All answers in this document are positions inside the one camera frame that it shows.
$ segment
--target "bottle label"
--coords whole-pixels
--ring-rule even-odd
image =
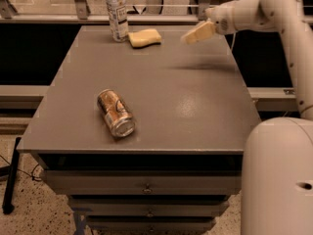
[[[117,40],[122,40],[128,34],[126,7],[120,4],[107,4],[112,35]]]

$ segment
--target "gray tabletop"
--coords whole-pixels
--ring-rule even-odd
[[[108,26],[83,26],[18,147],[29,153],[236,154],[259,123],[223,36],[180,43],[192,26],[153,27],[160,45],[133,49]],[[113,89],[136,119],[114,139],[97,108]]]

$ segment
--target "can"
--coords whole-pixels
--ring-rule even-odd
[[[135,129],[135,120],[123,99],[113,90],[102,91],[97,105],[112,136],[125,137]]]

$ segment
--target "drawer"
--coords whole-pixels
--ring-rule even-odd
[[[143,197],[69,198],[68,205],[81,215],[142,217],[219,216],[229,207],[228,201],[218,201],[215,196]]]
[[[41,178],[66,195],[234,195],[241,189],[241,176],[229,173],[45,170]]]
[[[207,217],[100,217],[87,216],[86,223],[91,229],[108,231],[201,231],[215,225],[214,218]]]

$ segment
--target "black metal leg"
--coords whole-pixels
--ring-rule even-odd
[[[4,194],[4,199],[3,199],[3,214],[10,214],[14,206],[12,205],[12,196],[13,196],[13,190],[14,190],[14,185],[16,182],[16,176],[17,176],[17,171],[18,171],[18,165],[19,165],[19,159],[20,159],[20,153],[17,151],[17,147],[21,141],[21,138],[18,137],[16,139],[16,144],[14,147],[13,151],[13,156],[12,156],[12,161],[9,169],[9,177],[7,180],[7,187],[6,187],[6,192]]]

